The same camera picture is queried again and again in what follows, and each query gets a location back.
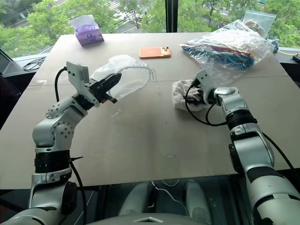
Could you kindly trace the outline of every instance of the glass window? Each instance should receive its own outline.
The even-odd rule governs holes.
[[[89,14],[102,33],[165,32],[163,0],[0,0],[0,48],[12,58],[49,52]]]
[[[280,46],[300,48],[299,0],[179,0],[178,32],[214,31],[237,19],[246,10],[276,14],[267,39]]]

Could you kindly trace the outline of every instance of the purple tissue box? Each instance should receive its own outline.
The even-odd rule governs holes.
[[[104,41],[100,28],[97,24],[83,25],[78,27],[75,30],[75,36],[82,46]]]

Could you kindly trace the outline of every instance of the crosswalk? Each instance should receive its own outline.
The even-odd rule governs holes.
[[[120,23],[120,26],[134,20],[134,17],[132,14],[130,13],[124,13],[124,12],[121,12],[119,10],[119,7],[120,7],[120,3],[118,1],[113,1],[113,0],[107,0],[104,4],[105,6],[108,6],[110,10],[113,10],[115,11],[115,14],[114,16],[122,19],[122,22]]]

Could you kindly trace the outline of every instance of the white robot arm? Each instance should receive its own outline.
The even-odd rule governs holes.
[[[69,149],[74,129],[91,107],[107,100],[117,101],[107,92],[119,82],[120,73],[96,81],[89,78],[87,66],[67,62],[63,70],[68,72],[77,93],[49,108],[46,118],[34,128],[36,158],[29,209],[4,224],[60,224],[75,209],[77,185],[68,181],[72,174]]]
[[[239,90],[215,88],[205,70],[196,74],[192,85],[203,89],[205,103],[216,103],[223,110],[232,141],[229,145],[232,165],[246,177],[254,224],[299,224],[300,194],[274,170],[273,151]]]

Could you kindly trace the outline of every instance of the white plastic bag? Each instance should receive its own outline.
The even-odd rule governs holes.
[[[93,72],[91,78],[100,81],[112,73],[122,73],[119,83],[108,92],[110,96],[117,100],[142,89],[150,80],[157,82],[154,69],[129,55],[111,57],[107,64]]]

